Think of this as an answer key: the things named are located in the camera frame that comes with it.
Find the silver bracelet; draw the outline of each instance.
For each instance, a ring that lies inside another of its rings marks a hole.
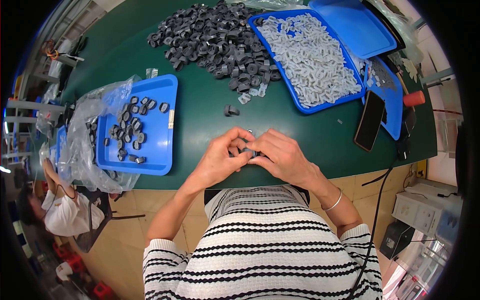
[[[329,210],[332,210],[332,209],[340,202],[340,199],[342,199],[343,192],[342,192],[342,190],[341,190],[340,188],[338,188],[338,190],[340,191],[340,197],[338,198],[338,200],[336,201],[336,203],[335,203],[332,207],[327,208],[327,209],[324,209],[324,208],[322,207],[322,209],[323,209],[324,211],[327,212],[327,211],[329,211]]]

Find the workbench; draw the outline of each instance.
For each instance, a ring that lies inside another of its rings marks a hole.
[[[215,5],[215,1],[205,1]],[[217,80],[194,63],[182,71],[173,70],[163,51],[167,46],[152,48],[149,33],[176,10],[189,8],[193,2],[126,0],[97,21],[85,34],[88,44],[81,56],[85,61],[73,70],[62,93],[62,102],[72,101],[74,92],[83,95],[90,90],[137,74],[145,78],[147,68],[158,68],[158,75],[177,76],[173,165],[165,176],[141,175],[136,189],[176,190],[195,169],[209,141],[233,126],[253,131],[259,136],[269,128],[297,140],[307,159],[320,167],[329,179],[387,169],[396,157],[395,141],[381,127],[371,152],[353,143],[363,104],[360,99],[305,115],[293,103],[283,80],[271,82],[264,98],[253,97],[240,104],[238,94],[228,89],[229,78]],[[421,90],[404,72],[410,92]],[[395,166],[410,164],[437,155],[437,141],[432,105],[427,90],[425,104],[416,107],[417,123],[411,133],[411,151],[407,160]],[[225,117],[223,107],[232,104],[239,116]],[[35,142],[40,148],[42,140]],[[40,170],[38,155],[32,156],[32,172]],[[256,165],[246,165],[214,188],[240,188],[278,185],[283,182]]]

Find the smartphone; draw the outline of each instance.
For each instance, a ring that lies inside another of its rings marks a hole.
[[[374,92],[368,91],[360,124],[353,142],[370,152],[377,138],[380,123],[385,111],[385,102]]]

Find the striped sweater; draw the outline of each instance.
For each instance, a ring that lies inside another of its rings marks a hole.
[[[222,190],[191,254],[169,240],[144,251],[145,299],[346,299],[367,253],[366,224],[340,239],[290,186]],[[381,299],[372,249],[354,299]]]

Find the black chair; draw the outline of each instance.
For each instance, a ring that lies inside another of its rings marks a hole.
[[[136,216],[113,216],[116,211],[112,211],[110,207],[110,202],[108,200],[108,194],[100,190],[95,192],[90,192],[85,187],[77,187],[77,191],[82,193],[85,197],[88,198],[88,222],[90,231],[80,234],[77,238],[74,237],[75,243],[77,244],[78,249],[84,253],[88,253],[92,249],[93,244],[95,243],[98,236],[102,232],[103,228],[107,225],[110,220],[124,220],[124,219],[134,219],[144,217],[145,215],[136,215]],[[120,194],[114,201],[117,201],[121,196]],[[98,206],[105,215],[105,218],[100,223],[97,229],[92,228],[92,204],[100,198],[101,204]]]

